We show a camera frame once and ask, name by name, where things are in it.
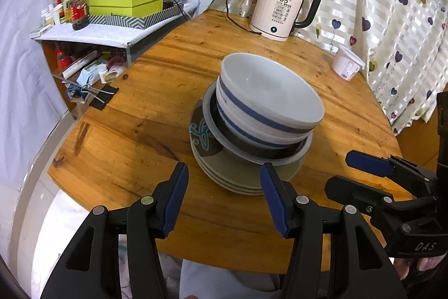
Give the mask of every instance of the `chevron pattern tray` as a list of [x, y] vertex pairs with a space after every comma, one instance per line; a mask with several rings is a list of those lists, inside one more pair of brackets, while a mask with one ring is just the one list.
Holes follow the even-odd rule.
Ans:
[[89, 23], [108, 24], [110, 26], [129, 27], [132, 29], [147, 29], [156, 23], [181, 14], [181, 9], [184, 9], [184, 5], [182, 3], [179, 3], [179, 5], [180, 8], [175, 5], [144, 18], [121, 17], [117, 15], [89, 15]]

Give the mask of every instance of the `glass jar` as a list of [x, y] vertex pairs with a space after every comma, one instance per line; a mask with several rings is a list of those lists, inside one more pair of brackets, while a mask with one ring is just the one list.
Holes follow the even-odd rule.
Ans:
[[75, 31], [89, 24], [87, 0], [69, 0], [69, 8], [72, 14], [72, 27]]

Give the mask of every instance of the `human hand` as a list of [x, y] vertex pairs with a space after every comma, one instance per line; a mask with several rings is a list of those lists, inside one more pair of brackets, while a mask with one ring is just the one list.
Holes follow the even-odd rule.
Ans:
[[[440, 262], [445, 258], [446, 253], [442, 256], [436, 256], [436, 257], [426, 257], [423, 259], [419, 259], [417, 263], [417, 270], [418, 271], [427, 271], [432, 270], [435, 268]], [[409, 274], [409, 267], [411, 265], [412, 261], [408, 259], [395, 259], [393, 262], [393, 266], [395, 267], [395, 270], [400, 277], [400, 280], [406, 279], [406, 277]]]

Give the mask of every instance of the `blue stripe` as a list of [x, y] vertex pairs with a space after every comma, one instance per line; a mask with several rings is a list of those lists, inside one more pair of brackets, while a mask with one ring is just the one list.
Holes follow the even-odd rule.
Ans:
[[222, 114], [222, 116], [224, 116], [225, 120], [234, 128], [236, 129], [239, 133], [241, 133], [243, 136], [246, 136], [249, 140], [252, 140], [254, 142], [258, 142], [262, 145], [265, 146], [270, 146], [270, 147], [289, 147], [290, 145], [277, 145], [276, 143], [270, 143], [267, 141], [263, 141], [260, 140], [254, 136], [251, 136], [250, 134], [248, 134], [246, 131], [243, 131], [241, 128], [239, 128], [236, 124], [234, 124], [234, 122], [224, 113], [224, 111], [222, 110], [221, 106], [219, 105], [219, 103], [216, 104], [218, 106], [218, 109], [220, 111], [220, 113]]
[[227, 86], [224, 84], [222, 78], [219, 79], [220, 81], [220, 87], [224, 94], [243, 112], [245, 112], [247, 115], [250, 115], [252, 118], [256, 119], [258, 122], [261, 122], [265, 124], [266, 126], [272, 127], [274, 129], [278, 129], [280, 131], [289, 132], [289, 133], [307, 133], [312, 130], [310, 129], [300, 129], [300, 128], [294, 128], [285, 126], [283, 124], [280, 124], [278, 122], [275, 122], [273, 120], [270, 120], [269, 118], [266, 118], [265, 116], [257, 113], [247, 105], [245, 105], [243, 102], [241, 102], [237, 97], [235, 97], [232, 92], [227, 88]]

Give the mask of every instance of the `curtain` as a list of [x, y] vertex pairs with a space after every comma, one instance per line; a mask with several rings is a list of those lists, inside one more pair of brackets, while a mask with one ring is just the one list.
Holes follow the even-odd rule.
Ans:
[[[212, 7], [224, 11], [225, 2]], [[231, 13], [247, 18], [256, 3], [228, 0]], [[447, 0], [322, 0], [313, 24], [293, 34], [332, 53], [351, 47], [366, 62], [364, 76], [398, 134], [413, 120], [429, 120], [448, 82], [447, 9]]]

